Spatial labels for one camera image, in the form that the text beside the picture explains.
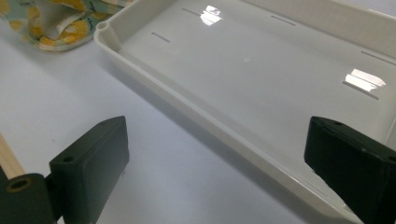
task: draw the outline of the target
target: hole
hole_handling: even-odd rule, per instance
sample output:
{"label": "hole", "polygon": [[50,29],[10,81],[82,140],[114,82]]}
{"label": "hole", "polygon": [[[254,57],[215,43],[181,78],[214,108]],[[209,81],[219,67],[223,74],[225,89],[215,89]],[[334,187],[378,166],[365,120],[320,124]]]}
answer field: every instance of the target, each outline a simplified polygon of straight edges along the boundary
{"label": "hole", "polygon": [[15,183],[11,184],[10,187],[12,189],[20,189],[20,188],[26,186],[27,184],[28,184],[27,180],[20,180],[20,181],[17,181]]}
{"label": "hole", "polygon": [[170,41],[168,39],[166,39],[165,37],[157,34],[157,33],[151,33],[152,35],[157,36],[158,38],[160,38],[161,40],[165,41],[166,43],[170,43]]}
{"label": "hole", "polygon": [[29,178],[19,179],[9,184],[7,186],[7,191],[11,193],[15,193],[23,189],[26,189],[27,187],[29,187],[31,183],[32,183],[32,179]]}
{"label": "hole", "polygon": [[184,11],[186,11],[186,12],[189,12],[190,14],[192,14],[192,15],[194,15],[194,16],[197,16],[197,17],[200,17],[200,16],[201,16],[201,14],[196,13],[196,12],[191,11],[191,10],[186,9],[186,8],[182,8],[182,10],[184,10]]}
{"label": "hole", "polygon": [[103,29],[106,29],[106,28],[107,28],[107,22],[105,22],[105,21],[99,22],[96,25],[96,29],[97,30],[103,30]]}
{"label": "hole", "polygon": [[368,53],[368,52],[366,52],[366,51],[362,51],[361,53],[362,53],[362,54],[365,54],[365,55],[367,55],[367,56],[370,56],[370,57],[372,57],[372,58],[378,59],[379,61],[382,61],[382,62],[384,62],[384,63],[390,63],[390,64],[393,64],[393,65],[396,65],[396,63],[393,63],[393,62],[388,61],[388,60],[386,60],[386,59],[380,58],[380,57],[375,56],[374,54]]}
{"label": "hole", "polygon": [[294,23],[292,23],[292,22],[290,22],[290,21],[286,21],[286,20],[283,20],[282,18],[279,18],[279,17],[276,17],[276,16],[271,16],[272,18],[274,18],[274,19],[277,19],[277,20],[279,20],[279,21],[283,21],[283,22],[285,22],[285,23],[287,23],[287,24],[289,24],[289,25],[292,25],[292,26],[295,26],[296,24],[294,24]]}
{"label": "hole", "polygon": [[66,157],[66,158],[64,158],[64,162],[70,162],[70,161],[73,161],[74,160],[74,157]]}

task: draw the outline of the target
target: glossy surface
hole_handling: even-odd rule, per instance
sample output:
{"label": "glossy surface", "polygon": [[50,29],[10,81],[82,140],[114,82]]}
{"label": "glossy surface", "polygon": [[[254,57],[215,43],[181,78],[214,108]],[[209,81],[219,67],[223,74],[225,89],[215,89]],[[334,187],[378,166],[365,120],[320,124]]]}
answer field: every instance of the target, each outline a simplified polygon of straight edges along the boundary
{"label": "glossy surface", "polygon": [[304,163],[309,119],[394,147],[396,62],[241,1],[149,4],[161,13],[138,30],[120,24],[142,1],[96,34],[113,61],[320,212],[357,221]]}

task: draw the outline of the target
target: white table surface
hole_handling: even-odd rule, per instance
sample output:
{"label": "white table surface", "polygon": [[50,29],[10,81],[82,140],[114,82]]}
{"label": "white table surface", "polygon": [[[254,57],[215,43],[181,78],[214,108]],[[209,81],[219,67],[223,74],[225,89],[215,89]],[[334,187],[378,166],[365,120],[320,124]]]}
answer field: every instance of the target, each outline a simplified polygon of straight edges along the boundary
{"label": "white table surface", "polygon": [[96,123],[127,119],[130,163],[98,223],[349,223],[315,212],[122,73],[93,43],[61,54],[0,22],[0,132],[27,173]]}

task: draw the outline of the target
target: white surface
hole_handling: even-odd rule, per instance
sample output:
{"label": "white surface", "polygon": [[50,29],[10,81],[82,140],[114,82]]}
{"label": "white surface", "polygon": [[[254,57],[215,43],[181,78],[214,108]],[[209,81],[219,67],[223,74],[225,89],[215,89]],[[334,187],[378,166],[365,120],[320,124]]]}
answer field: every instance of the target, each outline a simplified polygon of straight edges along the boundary
{"label": "white surface", "polygon": [[100,224],[348,223],[307,207],[136,82],[93,43],[46,54],[0,23],[0,130],[25,170],[97,122],[125,115],[131,161]]}
{"label": "white surface", "polygon": [[[395,61],[261,8],[145,0],[95,39],[131,77],[329,216],[356,220],[304,163],[309,119],[336,119],[394,147]],[[378,79],[367,94],[344,84],[365,77]]]}

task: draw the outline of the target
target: black clamp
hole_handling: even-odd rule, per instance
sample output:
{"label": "black clamp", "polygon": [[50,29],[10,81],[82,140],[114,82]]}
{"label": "black clamp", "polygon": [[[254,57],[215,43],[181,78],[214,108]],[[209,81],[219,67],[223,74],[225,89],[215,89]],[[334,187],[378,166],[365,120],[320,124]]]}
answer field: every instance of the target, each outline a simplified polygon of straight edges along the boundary
{"label": "black clamp", "polygon": [[50,163],[10,180],[0,169],[2,224],[96,223],[129,161],[125,117],[98,123]]}

